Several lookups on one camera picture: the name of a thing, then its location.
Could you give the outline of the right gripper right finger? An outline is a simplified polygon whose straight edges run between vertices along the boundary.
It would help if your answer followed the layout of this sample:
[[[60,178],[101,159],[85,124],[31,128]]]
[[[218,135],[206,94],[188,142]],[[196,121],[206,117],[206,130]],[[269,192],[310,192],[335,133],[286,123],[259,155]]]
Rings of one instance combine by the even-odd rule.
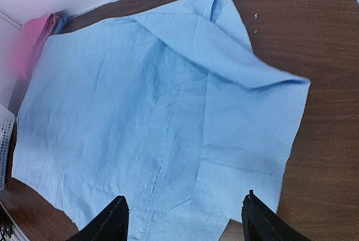
[[[252,190],[243,200],[241,215],[245,241],[310,241],[287,225]]]

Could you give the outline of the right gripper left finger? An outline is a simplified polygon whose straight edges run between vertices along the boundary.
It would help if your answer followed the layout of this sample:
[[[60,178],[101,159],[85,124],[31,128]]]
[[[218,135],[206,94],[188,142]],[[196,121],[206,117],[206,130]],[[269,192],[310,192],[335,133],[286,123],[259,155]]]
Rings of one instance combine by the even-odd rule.
[[[126,241],[128,236],[129,209],[124,196],[117,196],[82,230],[68,241]]]

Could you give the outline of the light blue shirt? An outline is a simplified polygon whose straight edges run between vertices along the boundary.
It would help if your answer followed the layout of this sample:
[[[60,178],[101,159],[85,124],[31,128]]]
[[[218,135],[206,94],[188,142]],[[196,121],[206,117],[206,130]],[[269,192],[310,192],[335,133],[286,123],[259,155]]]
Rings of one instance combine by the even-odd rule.
[[[279,204],[310,81],[261,61],[232,0],[178,0],[47,40],[12,176],[79,229],[115,196],[129,240],[218,240]]]

